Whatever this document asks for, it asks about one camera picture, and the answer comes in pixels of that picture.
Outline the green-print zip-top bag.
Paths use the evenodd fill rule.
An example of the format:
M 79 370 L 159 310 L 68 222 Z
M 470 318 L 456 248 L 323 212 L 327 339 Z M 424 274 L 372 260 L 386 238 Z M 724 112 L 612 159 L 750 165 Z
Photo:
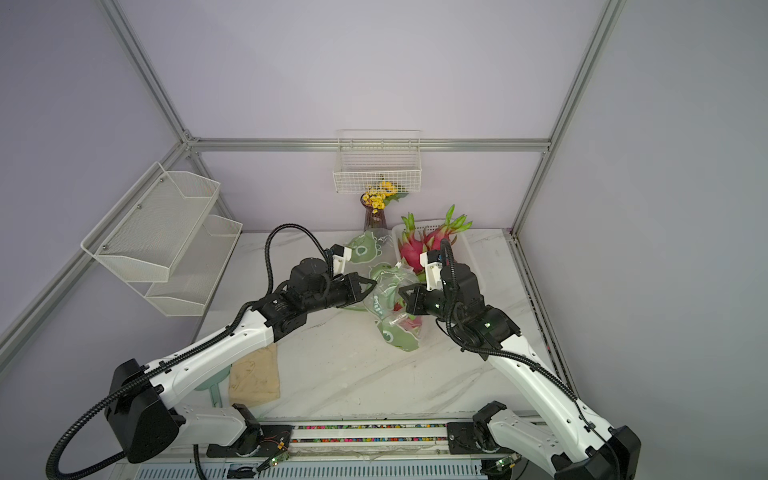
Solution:
M 383 340 L 404 352 L 417 350 L 420 346 L 421 331 L 418 335 L 413 335 L 393 324 L 395 304 L 400 303 L 405 307 L 399 289 L 418 282 L 413 269 L 407 263 L 382 263 L 371 268 L 370 278 L 376 280 L 377 285 L 363 304 L 374 316 L 375 325 Z
M 386 229 L 365 230 L 352 238 L 347 247 L 351 250 L 349 262 L 354 267 L 374 267 L 396 261 L 395 244 L 391 233 Z

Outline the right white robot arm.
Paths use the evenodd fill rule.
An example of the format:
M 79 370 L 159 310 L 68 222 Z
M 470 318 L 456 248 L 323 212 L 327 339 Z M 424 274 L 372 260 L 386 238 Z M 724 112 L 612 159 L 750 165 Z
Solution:
M 491 402 L 473 418 L 478 447 L 511 450 L 554 479 L 635 478 L 639 437 L 627 426 L 612 426 L 540 361 L 521 328 L 486 304 L 476 275 L 455 259 L 450 242 L 422 253 L 420 262 L 424 282 L 399 291 L 407 312 L 443 322 L 463 352 L 501 372 L 546 424 L 540 428 Z

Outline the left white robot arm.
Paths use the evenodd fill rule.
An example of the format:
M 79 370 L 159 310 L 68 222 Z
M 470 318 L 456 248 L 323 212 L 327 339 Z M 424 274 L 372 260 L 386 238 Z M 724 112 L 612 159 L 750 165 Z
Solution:
M 192 419 L 180 403 L 200 384 L 240 358 L 266 348 L 305 325 L 309 314 L 362 302 L 376 281 L 348 273 L 348 247 L 318 246 L 318 256 L 303 259 L 282 283 L 274 279 L 271 246 L 278 233 L 294 229 L 314 244 L 316 236 L 304 226 L 282 224 L 264 245 L 267 291 L 244 303 L 232 322 L 202 340 L 161 359 L 139 364 L 131 359 L 114 372 L 109 394 L 82 414 L 53 447 L 45 465 L 49 479 L 82 479 L 126 459 L 143 463 L 167 450 L 191 431 Z M 118 453 L 74 472 L 60 468 L 74 437 L 103 413 L 121 446 Z

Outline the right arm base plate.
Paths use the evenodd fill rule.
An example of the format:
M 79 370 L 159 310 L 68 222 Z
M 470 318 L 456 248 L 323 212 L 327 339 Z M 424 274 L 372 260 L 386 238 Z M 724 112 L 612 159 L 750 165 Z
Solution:
M 473 422 L 449 422 L 446 424 L 448 449 L 452 455 L 496 453 L 499 446 L 485 427 Z

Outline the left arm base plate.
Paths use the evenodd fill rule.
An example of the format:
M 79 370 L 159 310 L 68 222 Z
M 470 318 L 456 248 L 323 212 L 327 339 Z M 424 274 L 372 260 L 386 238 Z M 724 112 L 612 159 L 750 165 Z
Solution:
M 294 427 L 287 424 L 262 424 L 257 433 L 247 429 L 231 446 L 210 444 L 208 458 L 272 458 L 288 450 Z

